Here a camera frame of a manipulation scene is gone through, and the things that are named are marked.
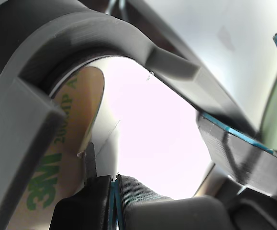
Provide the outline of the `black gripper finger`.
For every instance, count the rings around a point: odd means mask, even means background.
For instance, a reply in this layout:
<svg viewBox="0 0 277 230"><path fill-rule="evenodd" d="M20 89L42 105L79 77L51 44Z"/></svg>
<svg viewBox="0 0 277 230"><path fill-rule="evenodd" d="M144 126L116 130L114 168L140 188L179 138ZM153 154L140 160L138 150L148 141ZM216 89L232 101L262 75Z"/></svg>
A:
<svg viewBox="0 0 277 230"><path fill-rule="evenodd" d="M97 176L94 144L83 151L84 187L55 206L51 230L106 230L111 176Z"/></svg>
<svg viewBox="0 0 277 230"><path fill-rule="evenodd" d="M117 174L115 184L116 221L120 230L126 229L127 210L134 204L172 200L160 195L134 177Z"/></svg>

